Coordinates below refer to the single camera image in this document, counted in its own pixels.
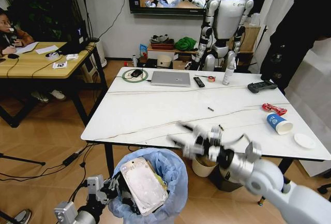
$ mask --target woman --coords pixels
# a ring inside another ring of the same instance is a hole
[[[0,8],[0,57],[16,53],[16,47],[24,47],[32,42],[35,41],[27,32],[12,28],[12,23],[6,12]],[[66,99],[66,96],[56,89],[48,92],[57,100]],[[48,97],[38,91],[32,92],[31,95],[43,103],[49,102]]]

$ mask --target blue paper cup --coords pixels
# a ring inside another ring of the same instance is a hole
[[[267,121],[279,135],[285,135],[293,128],[293,124],[291,122],[275,113],[269,113],[267,115]]]

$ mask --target tape roll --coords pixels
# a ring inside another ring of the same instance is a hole
[[[46,58],[48,60],[55,60],[57,58],[59,58],[59,54],[57,52],[50,52],[46,54]]]
[[[215,80],[216,80],[216,78],[213,76],[208,77],[208,82],[210,82],[210,83],[215,82]]]

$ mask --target laptop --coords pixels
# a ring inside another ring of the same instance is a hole
[[[85,21],[75,26],[71,32],[71,41],[61,46],[57,52],[61,55],[80,53],[88,44]]]
[[[154,71],[151,85],[189,87],[191,86],[190,73]]]

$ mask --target glasses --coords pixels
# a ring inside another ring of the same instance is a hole
[[[12,22],[10,22],[10,21],[0,21],[0,25],[2,25],[2,26],[12,26]]]

